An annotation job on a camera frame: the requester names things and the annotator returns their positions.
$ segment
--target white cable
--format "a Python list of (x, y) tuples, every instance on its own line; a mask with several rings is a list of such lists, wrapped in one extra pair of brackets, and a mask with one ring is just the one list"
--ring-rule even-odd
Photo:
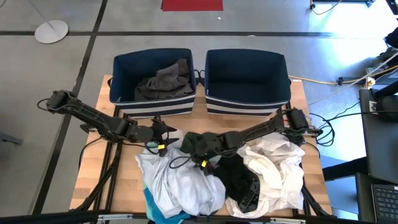
[(326, 98), (329, 98), (329, 97), (333, 96), (334, 94), (336, 94), (336, 93), (338, 93), (338, 92), (341, 92), (341, 91), (347, 89), (348, 87), (350, 87), (350, 86), (356, 84), (357, 82), (359, 82), (359, 81), (361, 81), (361, 80), (363, 80), (363, 79), (365, 79), (365, 78), (371, 76), (375, 71), (377, 71), (379, 68), (383, 67), (386, 63), (388, 63), (389, 61), (391, 61), (391, 60), (392, 60), (395, 56), (397, 56), (397, 55), (398, 55), (398, 52), (395, 53), (393, 56), (391, 56), (389, 59), (387, 59), (385, 62), (381, 63), (381, 64), (380, 64), (379, 66), (377, 66), (374, 70), (372, 70), (371, 72), (369, 72), (368, 74), (366, 74), (364, 77), (359, 78), (359, 79), (357, 79), (355, 82), (349, 84), (348, 86), (345, 86), (345, 87), (343, 87), (343, 88), (341, 88), (341, 89), (339, 89), (339, 90), (337, 90), (337, 91), (335, 91), (335, 92), (333, 92), (333, 93), (331, 93), (331, 94), (329, 94), (329, 95), (327, 95), (327, 96), (322, 97), (321, 99), (319, 99), (319, 100), (317, 100), (317, 101), (315, 101), (315, 102), (310, 103), (308, 106), (314, 105), (315, 103), (318, 103), (318, 102), (320, 102), (320, 101), (322, 101), (322, 100), (324, 100), (324, 99), (326, 99)]

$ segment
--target white round base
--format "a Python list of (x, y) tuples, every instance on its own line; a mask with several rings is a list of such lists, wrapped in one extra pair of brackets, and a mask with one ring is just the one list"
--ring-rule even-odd
[(43, 23), (35, 31), (35, 38), (42, 44), (52, 44), (62, 40), (69, 31), (68, 24), (63, 21), (53, 20)]

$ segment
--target gray floor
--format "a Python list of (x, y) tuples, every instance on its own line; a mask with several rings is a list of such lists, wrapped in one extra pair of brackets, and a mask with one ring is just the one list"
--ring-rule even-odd
[[(100, 0), (34, 2), (49, 19), (68, 22), (72, 31), (92, 30), (101, 5)], [(224, 0), (223, 12), (162, 12), (160, 2), (108, 1), (100, 31), (333, 32), (344, 38), (97, 37), (81, 86), (81, 100), (95, 105), (103, 75), (112, 74), (114, 56), (157, 47), (191, 49), (197, 69), (204, 68), (209, 49), (248, 48), (284, 54), (290, 75), (328, 82), (341, 76), (360, 77), (369, 61), (386, 49), (381, 37), (398, 25), (381, 0), (370, 8), (342, 3), (322, 16), (308, 12), (307, 1), (253, 0), (248, 4)], [(330, 4), (318, 4), (317, 9), (328, 7)], [(8, 0), (0, 8), (0, 30), (34, 30), (41, 23), (25, 0)], [(67, 37), (53, 45), (42, 45), (32, 36), (0, 35), (0, 131), (24, 140), (21, 146), (0, 144), (0, 216), (30, 212), (61, 121), (61, 116), (40, 111), (35, 103), (49, 97), (53, 90), (72, 89), (89, 38)], [(307, 82), (304, 86), (309, 103), (340, 88)], [(312, 105), (310, 110), (333, 117), (358, 101), (358, 90), (359, 86), (349, 88)], [(321, 121), (314, 118), (313, 123), (319, 125)], [(79, 124), (72, 119), (44, 212), (69, 208), (78, 155), (86, 143)], [(344, 161), (364, 156), (361, 118), (340, 119), (333, 125), (336, 141), (332, 147), (320, 147), (322, 154)]]

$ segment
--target striped fabric bin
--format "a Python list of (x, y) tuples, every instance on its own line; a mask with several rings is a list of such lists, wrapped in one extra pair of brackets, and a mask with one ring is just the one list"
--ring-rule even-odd
[[(134, 89), (143, 78), (154, 77), (180, 58), (188, 59), (192, 94), (162, 100), (134, 101)], [(149, 49), (118, 55), (113, 62), (110, 101), (132, 118), (151, 118), (191, 113), (196, 95), (192, 53), (189, 49)]]
[(290, 100), (285, 57), (274, 52), (209, 50), (204, 82), (211, 114), (268, 116)]

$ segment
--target black cloth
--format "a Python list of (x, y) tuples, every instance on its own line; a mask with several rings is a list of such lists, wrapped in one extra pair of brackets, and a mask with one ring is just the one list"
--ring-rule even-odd
[[(213, 175), (222, 181), (227, 196), (238, 203), (243, 213), (257, 209), (260, 194), (259, 179), (243, 164), (243, 158), (238, 154), (231, 158), (222, 157), (218, 161), (218, 165), (219, 167), (214, 169)], [(252, 194), (254, 194), (252, 200), (244, 200), (245, 197)]]
[(189, 84), (190, 71), (187, 59), (180, 58), (172, 66), (145, 78), (134, 90), (134, 100), (157, 100), (185, 96), (193, 93)]
[(391, 47), (398, 48), (398, 27), (386, 37), (386, 43)]

